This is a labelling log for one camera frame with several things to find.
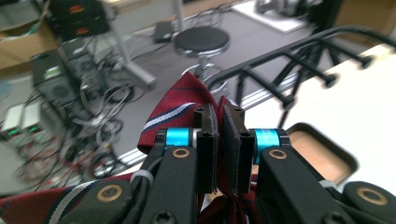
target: floor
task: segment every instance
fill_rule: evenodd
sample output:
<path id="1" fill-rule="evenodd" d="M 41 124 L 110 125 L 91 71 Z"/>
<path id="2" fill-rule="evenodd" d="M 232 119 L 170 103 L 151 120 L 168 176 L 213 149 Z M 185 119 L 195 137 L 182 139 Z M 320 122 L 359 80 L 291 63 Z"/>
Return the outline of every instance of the floor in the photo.
<path id="1" fill-rule="evenodd" d="M 309 36 L 312 30 L 311 27 L 306 26 L 285 35 L 232 10 L 222 14 L 220 18 L 215 18 L 215 20 L 218 21 L 216 22 L 216 26 L 229 33 L 231 37 L 231 47 L 226 52 L 211 59 L 212 63 L 224 69 Z M 188 26 L 193 25 L 193 20 L 186 21 L 186 24 Z M 124 121 L 124 127 L 119 135 L 120 140 L 114 146 L 119 156 L 136 152 L 135 149 L 141 130 L 150 112 L 162 99 L 167 90 L 177 81 L 183 71 L 197 62 L 196 59 L 184 58 L 178 55 L 172 43 L 166 46 L 154 45 L 150 37 L 142 37 L 150 36 L 152 32 L 153 29 L 147 29 L 138 34 L 131 35 L 127 40 L 127 46 L 130 46 L 133 57 L 158 47 L 162 48 L 150 55 L 135 60 L 136 63 L 140 64 L 157 78 L 157 85 L 153 90 L 146 92 L 142 92 L 141 89 L 136 89 L 136 93 L 144 93 L 144 95 L 138 101 L 126 105 L 120 112 L 119 118 Z M 103 39 L 106 38 L 109 38 L 108 42 L 111 42 L 111 35 L 103 36 Z M 106 44 L 99 49 L 100 50 L 97 51 L 98 58 L 100 58 L 101 55 L 105 55 L 108 50 L 106 49 Z M 285 61 L 280 59 L 260 66 L 257 69 L 262 73 L 263 77 L 272 80 L 284 65 Z M 324 57 L 320 66 L 323 70 L 330 68 L 330 64 L 326 57 Z M 30 93 L 30 91 L 28 91 L 31 89 L 29 85 L 29 73 L 21 74 L 17 78 L 3 79 L 2 81 L 3 84 L 6 83 L 7 88 L 9 88 L 9 92 L 7 93 L 8 96 L 16 95 L 16 90 L 24 89 L 22 94 L 17 94 L 15 96 L 17 98 L 12 97 L 12 102 L 14 102 L 14 104 L 15 101 L 23 102 L 23 99 L 26 99 L 27 95 Z M 228 85 L 231 97 L 234 97 L 235 86 L 235 80 L 231 79 Z M 247 91 L 244 92 L 244 95 L 249 97 L 249 95 L 259 90 L 260 88 L 257 85 L 249 82 L 247 83 Z M 0 100 L 0 108 L 7 108 L 12 102 L 11 97 Z M 13 173 L 13 167 L 4 167 L 3 163 L 1 163 L 0 166 L 3 171 L 8 170 L 9 174 Z M 0 185 L 1 189 L 3 189 L 8 180 L 1 178 Z"/>

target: round stool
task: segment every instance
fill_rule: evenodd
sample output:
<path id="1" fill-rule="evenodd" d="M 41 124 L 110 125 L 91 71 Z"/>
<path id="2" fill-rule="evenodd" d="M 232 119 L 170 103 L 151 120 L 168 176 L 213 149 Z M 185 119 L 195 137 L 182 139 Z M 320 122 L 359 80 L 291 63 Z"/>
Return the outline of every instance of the round stool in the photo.
<path id="1" fill-rule="evenodd" d="M 176 35 L 174 43 L 176 51 L 181 55 L 198 58 L 199 63 L 186 71 L 194 69 L 193 74 L 201 81 L 205 81 L 209 78 L 208 69 L 222 70 L 213 63 L 209 63 L 209 59 L 230 47 L 230 37 L 218 28 L 200 26 L 180 32 Z M 226 84 L 226 82 L 221 83 L 220 87 L 212 91 L 212 94 L 223 90 Z"/>

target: black stool seat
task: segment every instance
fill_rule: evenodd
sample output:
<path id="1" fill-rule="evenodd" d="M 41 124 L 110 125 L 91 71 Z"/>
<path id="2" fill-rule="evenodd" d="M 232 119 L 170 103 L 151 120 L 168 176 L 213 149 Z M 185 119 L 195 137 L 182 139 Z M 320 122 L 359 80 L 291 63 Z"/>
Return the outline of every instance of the black stool seat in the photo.
<path id="1" fill-rule="evenodd" d="M 194 27 L 180 32 L 174 39 L 176 50 L 184 55 L 214 56 L 230 45 L 228 34 L 218 28 Z"/>

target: desk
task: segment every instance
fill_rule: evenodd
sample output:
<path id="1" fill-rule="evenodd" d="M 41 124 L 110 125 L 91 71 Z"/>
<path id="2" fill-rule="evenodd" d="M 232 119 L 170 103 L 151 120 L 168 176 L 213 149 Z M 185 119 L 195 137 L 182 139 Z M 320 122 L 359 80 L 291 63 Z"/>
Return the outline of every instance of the desk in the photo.
<path id="1" fill-rule="evenodd" d="M 396 54 L 386 45 L 363 54 L 374 55 L 374 64 L 365 70 L 353 61 L 335 66 L 327 71 L 339 74 L 330 89 L 316 78 L 304 82 L 283 128 L 309 123 L 357 160 L 358 170 L 344 183 L 365 181 L 396 195 Z M 275 128 L 281 114 L 279 101 L 272 98 L 249 109 L 245 124 L 248 128 Z"/>
<path id="2" fill-rule="evenodd" d="M 116 23 L 118 14 L 128 13 L 129 25 L 134 27 L 134 30 L 150 26 L 156 21 L 163 20 L 172 15 L 177 15 L 178 30 L 184 29 L 183 25 L 183 3 L 181 0 L 101 0 L 102 6 L 106 13 L 107 22 L 110 26 L 111 32 L 114 34 L 117 46 L 122 56 L 123 67 L 136 76 L 149 89 L 155 85 L 155 77 L 133 63 L 130 53 L 121 38 L 119 25 Z"/>

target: blue ring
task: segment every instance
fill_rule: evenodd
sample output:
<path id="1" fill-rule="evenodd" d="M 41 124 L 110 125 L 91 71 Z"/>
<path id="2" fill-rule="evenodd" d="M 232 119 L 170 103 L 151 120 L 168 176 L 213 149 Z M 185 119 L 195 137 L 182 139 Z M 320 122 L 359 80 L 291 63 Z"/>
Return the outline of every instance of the blue ring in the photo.
<path id="1" fill-rule="evenodd" d="M 268 147 L 280 147 L 280 141 L 275 129 L 255 129 L 254 131 L 256 132 L 257 144 L 257 155 L 254 164 L 259 165 L 262 151 Z"/>
<path id="2" fill-rule="evenodd" d="M 166 146 L 185 146 L 189 145 L 189 128 L 168 128 L 166 132 Z"/>

